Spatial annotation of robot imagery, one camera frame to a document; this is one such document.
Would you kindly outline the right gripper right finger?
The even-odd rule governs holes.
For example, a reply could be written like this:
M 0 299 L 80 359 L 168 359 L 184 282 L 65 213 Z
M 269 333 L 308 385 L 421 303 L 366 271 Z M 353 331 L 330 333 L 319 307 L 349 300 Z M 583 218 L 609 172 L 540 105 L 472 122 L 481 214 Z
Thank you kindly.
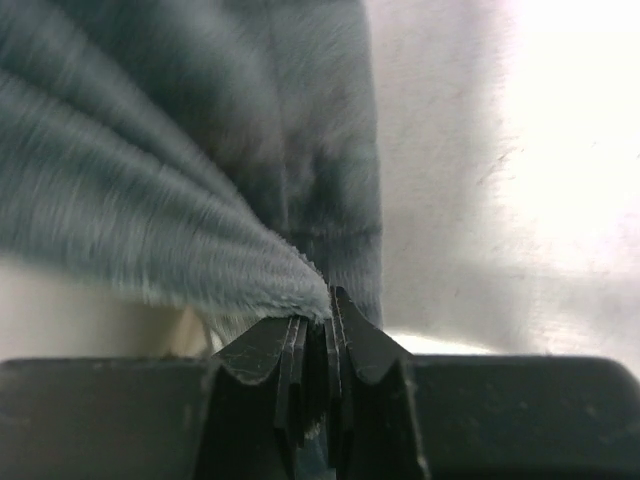
M 428 479 L 418 426 L 414 356 L 330 290 L 325 323 L 329 465 L 338 479 Z

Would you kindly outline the white pillow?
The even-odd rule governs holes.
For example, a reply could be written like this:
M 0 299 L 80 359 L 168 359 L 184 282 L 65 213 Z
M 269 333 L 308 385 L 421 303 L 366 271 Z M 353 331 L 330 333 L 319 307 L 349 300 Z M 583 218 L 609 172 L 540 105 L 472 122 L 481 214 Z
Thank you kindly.
M 1 259 L 1 358 L 199 356 L 254 325 L 250 316 L 121 299 L 101 286 Z

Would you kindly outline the dark green plush pillowcase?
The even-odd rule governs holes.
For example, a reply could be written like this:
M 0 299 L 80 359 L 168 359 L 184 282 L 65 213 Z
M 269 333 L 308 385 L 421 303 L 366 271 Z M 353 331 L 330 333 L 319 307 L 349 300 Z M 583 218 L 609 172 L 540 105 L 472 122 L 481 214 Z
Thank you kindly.
M 202 313 L 381 320 L 359 1 L 5 1 L 1 251 Z

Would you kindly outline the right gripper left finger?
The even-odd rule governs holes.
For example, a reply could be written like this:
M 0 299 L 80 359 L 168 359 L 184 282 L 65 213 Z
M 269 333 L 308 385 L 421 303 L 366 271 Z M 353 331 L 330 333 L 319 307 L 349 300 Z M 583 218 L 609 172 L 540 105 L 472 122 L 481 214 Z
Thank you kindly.
M 263 320 L 223 348 L 197 461 L 199 479 L 294 479 L 308 321 Z

